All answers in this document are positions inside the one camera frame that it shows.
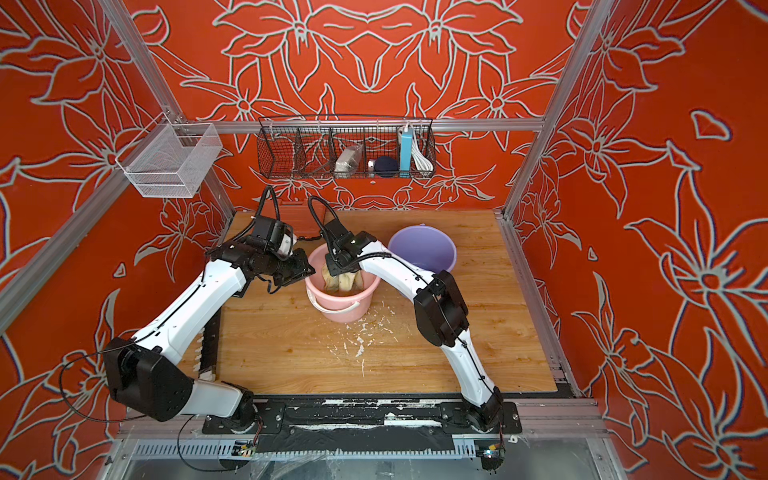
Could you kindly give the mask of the yellow cloth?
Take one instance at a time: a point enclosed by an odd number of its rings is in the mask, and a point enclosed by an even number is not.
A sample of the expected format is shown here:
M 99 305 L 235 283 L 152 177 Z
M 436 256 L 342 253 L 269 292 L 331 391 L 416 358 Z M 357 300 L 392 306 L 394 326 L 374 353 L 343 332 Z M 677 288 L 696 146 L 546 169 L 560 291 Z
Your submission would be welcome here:
M 365 289 L 362 272 L 347 272 L 332 275 L 327 265 L 321 270 L 324 281 L 323 291 L 329 295 L 349 296 L 362 292 Z

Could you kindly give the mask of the pink plastic bucket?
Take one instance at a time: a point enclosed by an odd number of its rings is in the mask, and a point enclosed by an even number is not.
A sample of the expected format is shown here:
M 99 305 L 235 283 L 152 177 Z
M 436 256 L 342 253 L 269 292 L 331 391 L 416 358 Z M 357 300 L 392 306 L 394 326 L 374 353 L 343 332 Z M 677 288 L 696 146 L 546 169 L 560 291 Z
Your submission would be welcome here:
M 348 293 L 329 293 L 325 289 L 326 284 L 322 275 L 322 268 L 326 267 L 327 253 L 327 246 L 321 245 L 308 257 L 315 273 L 304 280 L 307 297 L 312 306 L 330 321 L 347 324 L 360 320 L 371 306 L 380 279 L 371 273 L 361 271 L 361 288 L 353 287 Z

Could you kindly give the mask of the purple plastic bucket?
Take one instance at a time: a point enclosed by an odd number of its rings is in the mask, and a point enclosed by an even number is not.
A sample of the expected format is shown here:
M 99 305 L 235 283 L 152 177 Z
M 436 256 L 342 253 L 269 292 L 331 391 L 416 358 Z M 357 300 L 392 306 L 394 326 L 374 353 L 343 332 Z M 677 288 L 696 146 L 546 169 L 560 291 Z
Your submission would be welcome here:
M 441 230 L 427 225 L 413 225 L 393 234 L 388 249 L 422 269 L 451 272 L 457 263 L 457 248 Z

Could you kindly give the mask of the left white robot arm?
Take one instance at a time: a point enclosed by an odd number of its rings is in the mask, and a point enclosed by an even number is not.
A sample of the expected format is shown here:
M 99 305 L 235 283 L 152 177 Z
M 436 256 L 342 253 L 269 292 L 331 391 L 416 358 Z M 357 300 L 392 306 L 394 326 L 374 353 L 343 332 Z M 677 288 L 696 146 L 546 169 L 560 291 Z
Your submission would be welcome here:
M 102 354 L 112 400 L 159 422 L 207 415 L 235 431 L 251 428 L 257 410 L 250 390 L 194 379 L 178 364 L 198 333 L 252 281 L 269 293 L 314 274 L 296 247 L 293 228 L 278 213 L 256 211 L 248 225 L 215 247 L 200 276 L 160 315 L 128 340 L 111 340 Z

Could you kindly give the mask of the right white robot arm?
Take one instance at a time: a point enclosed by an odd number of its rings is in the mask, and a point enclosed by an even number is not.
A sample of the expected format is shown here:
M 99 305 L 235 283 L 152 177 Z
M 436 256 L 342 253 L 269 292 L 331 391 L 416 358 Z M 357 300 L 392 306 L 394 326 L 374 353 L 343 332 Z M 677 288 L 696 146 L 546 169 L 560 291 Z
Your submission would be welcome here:
M 410 300 L 419 332 L 441 349 L 456 375 L 469 422 L 480 432 L 503 428 L 503 395 L 473 345 L 469 309 L 452 274 L 422 269 L 366 231 L 352 233 L 318 196 L 308 199 L 308 208 L 328 249 L 329 273 L 367 272 Z

